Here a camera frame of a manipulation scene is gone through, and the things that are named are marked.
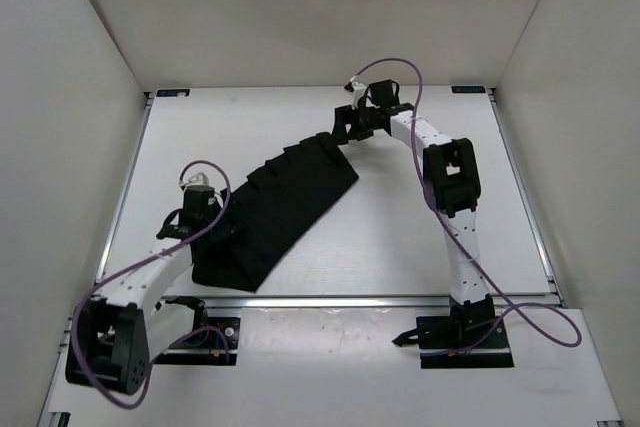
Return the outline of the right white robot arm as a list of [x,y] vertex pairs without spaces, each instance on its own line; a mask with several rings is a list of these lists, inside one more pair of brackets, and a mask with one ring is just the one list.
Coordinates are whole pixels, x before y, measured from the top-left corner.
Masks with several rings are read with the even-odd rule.
[[471,347],[493,323],[495,309],[479,271],[476,213],[481,195],[472,142],[452,138],[422,119],[416,107],[402,104],[391,79],[366,85],[356,77],[345,90],[349,106],[335,110],[333,135],[344,145],[383,130],[412,149],[429,209],[444,231],[451,273],[450,314],[438,325],[460,347]]

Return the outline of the black pleated skirt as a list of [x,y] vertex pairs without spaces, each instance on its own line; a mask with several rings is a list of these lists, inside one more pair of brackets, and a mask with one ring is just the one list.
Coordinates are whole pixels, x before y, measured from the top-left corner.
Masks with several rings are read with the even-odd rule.
[[358,174],[327,132],[285,147],[231,193],[227,210],[240,223],[240,234],[229,242],[192,245],[192,281],[256,292],[285,254],[357,180]]

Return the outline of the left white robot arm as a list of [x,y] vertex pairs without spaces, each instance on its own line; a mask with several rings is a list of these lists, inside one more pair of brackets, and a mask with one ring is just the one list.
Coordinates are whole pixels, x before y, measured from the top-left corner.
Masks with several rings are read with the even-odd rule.
[[210,323],[205,302],[170,296],[174,281],[194,265],[200,242],[229,205],[229,192],[192,185],[183,206],[171,212],[145,261],[97,284],[74,312],[65,379],[94,387],[109,399],[148,388],[157,357],[174,346],[219,350],[234,359],[226,327]]

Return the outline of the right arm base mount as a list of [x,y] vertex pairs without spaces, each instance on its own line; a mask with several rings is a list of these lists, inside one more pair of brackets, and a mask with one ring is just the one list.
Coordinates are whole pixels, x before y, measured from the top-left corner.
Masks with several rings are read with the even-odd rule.
[[422,370],[508,369],[515,366],[504,321],[493,309],[452,306],[448,315],[418,316],[392,340],[417,346]]

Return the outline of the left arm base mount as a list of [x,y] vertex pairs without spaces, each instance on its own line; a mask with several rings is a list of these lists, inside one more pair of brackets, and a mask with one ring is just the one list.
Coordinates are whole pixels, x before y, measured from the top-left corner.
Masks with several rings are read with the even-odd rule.
[[235,366],[241,318],[209,308],[196,297],[158,302],[147,327],[149,357],[156,365]]

